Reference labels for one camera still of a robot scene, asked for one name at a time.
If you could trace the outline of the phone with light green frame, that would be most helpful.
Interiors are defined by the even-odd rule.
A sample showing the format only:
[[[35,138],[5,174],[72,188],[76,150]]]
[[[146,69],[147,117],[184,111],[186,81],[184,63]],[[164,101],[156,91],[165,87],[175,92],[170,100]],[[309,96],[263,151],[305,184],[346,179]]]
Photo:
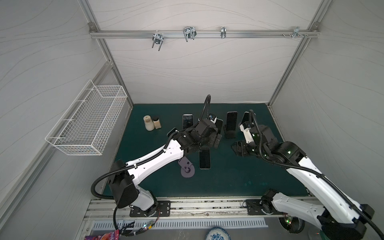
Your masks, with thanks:
[[[202,170],[208,170],[211,168],[211,152],[210,152],[210,150],[199,152],[199,167]]]

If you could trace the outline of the phone with dark frame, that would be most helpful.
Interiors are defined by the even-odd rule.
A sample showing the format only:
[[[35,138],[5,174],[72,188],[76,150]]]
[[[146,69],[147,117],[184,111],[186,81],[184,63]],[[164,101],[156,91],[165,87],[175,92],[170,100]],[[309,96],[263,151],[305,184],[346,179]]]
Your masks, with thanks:
[[[223,128],[223,120],[217,118],[215,122],[216,127],[218,128],[218,134],[221,134]]]

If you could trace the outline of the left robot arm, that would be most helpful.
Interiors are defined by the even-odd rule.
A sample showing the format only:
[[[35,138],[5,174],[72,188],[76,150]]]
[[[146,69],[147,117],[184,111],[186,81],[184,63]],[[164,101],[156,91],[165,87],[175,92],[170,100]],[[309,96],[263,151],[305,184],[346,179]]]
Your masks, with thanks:
[[[159,149],[133,161],[117,161],[112,171],[120,171],[108,177],[108,185],[117,208],[138,207],[148,214],[157,208],[158,201],[150,191],[139,184],[165,165],[179,161],[202,148],[218,148],[223,121],[216,118],[199,120],[194,126],[182,131],[173,129],[167,143]]]

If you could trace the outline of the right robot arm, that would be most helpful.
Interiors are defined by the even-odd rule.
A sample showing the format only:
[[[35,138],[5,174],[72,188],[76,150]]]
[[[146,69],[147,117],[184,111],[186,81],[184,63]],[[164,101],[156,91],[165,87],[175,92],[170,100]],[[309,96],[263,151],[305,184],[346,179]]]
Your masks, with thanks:
[[[330,240],[364,238],[375,214],[372,207],[348,197],[319,171],[301,148],[292,142],[280,143],[269,127],[245,122],[239,128],[245,139],[232,145],[237,155],[256,156],[284,168],[319,201],[319,204],[311,204],[269,190],[259,203],[264,214],[280,212],[296,217],[318,227]]]

